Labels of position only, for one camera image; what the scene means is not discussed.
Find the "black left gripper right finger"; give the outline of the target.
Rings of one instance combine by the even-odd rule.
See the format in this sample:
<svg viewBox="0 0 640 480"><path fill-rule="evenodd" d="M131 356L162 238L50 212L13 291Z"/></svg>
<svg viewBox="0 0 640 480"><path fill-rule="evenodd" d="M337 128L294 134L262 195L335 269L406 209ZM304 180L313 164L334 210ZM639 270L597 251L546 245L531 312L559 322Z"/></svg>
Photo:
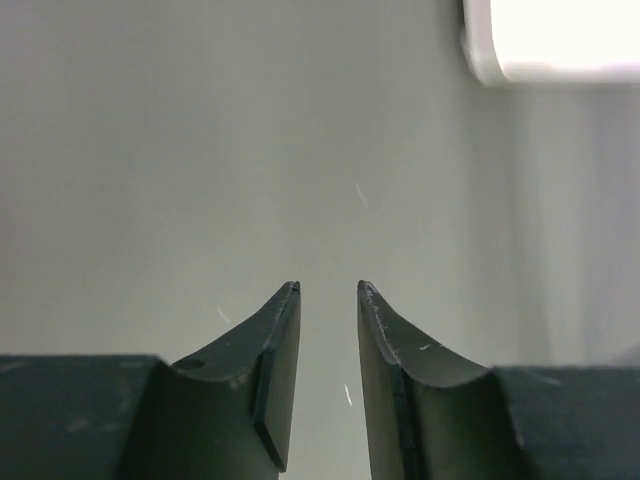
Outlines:
<svg viewBox="0 0 640 480"><path fill-rule="evenodd" d="M357 289L375 479L635 479L639 366L485 367Z"/></svg>

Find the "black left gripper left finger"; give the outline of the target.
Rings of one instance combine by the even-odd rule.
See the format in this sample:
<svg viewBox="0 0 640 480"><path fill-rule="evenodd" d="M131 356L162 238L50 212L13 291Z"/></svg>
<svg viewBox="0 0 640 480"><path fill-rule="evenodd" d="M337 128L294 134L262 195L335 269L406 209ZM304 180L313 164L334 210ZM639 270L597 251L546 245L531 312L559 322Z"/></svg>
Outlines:
<svg viewBox="0 0 640 480"><path fill-rule="evenodd" d="M174 362L5 355L5 479L275 479L288 462L301 292Z"/></svg>

